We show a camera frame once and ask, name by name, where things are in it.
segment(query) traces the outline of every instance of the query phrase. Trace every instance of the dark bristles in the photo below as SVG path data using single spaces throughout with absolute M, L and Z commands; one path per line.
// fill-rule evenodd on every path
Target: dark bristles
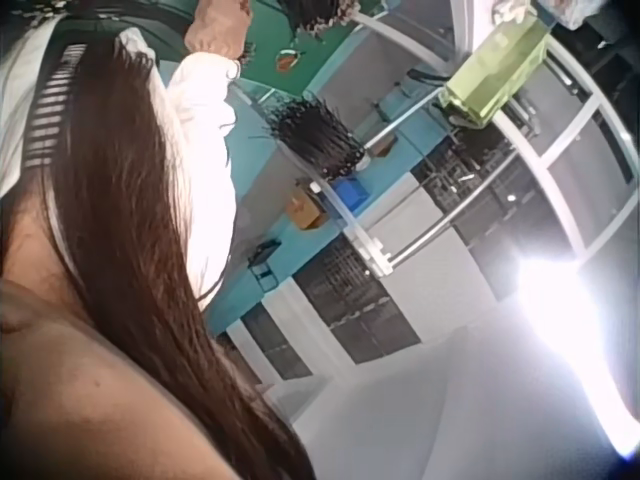
M 346 24 L 360 10 L 358 0 L 278 0 L 293 33 L 299 30 L 319 35 L 338 24 Z
M 365 149 L 340 119 L 316 97 L 289 101 L 269 113 L 271 134 L 325 179 L 346 177 Z
M 244 50 L 242 51 L 242 55 L 238 57 L 238 62 L 240 62 L 240 65 L 242 65 L 243 67 L 248 65 L 249 63 L 251 63 L 251 60 L 253 60 L 255 53 L 256 53 L 256 44 L 252 42 L 246 42 L 244 44 Z

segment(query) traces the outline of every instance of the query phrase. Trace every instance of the long brown hair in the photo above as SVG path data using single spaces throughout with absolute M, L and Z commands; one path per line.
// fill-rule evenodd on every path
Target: long brown hair
M 149 93 L 153 66 L 112 37 L 89 43 L 75 68 L 53 161 L 42 169 L 58 256 L 97 330 L 192 412 L 241 478 L 313 479 L 296 434 L 238 384 L 207 332 Z

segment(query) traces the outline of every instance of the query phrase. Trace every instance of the bare shoulder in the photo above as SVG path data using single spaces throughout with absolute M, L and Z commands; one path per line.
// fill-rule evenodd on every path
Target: bare shoulder
M 5 335 L 2 353 L 20 456 L 73 465 L 65 475 L 232 478 L 185 412 L 99 336 L 51 322 Z

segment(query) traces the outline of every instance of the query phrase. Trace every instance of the plastic bag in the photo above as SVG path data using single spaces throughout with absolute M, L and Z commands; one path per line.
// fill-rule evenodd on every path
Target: plastic bag
M 584 20 L 595 15 L 609 0 L 538 0 L 554 17 L 570 30 L 576 30 Z

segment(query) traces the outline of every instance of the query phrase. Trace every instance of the yellow-green package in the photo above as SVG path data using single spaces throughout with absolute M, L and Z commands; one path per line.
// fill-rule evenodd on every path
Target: yellow-green package
M 500 24 L 440 94 L 480 127 L 515 94 L 547 54 L 549 27 L 535 16 Z

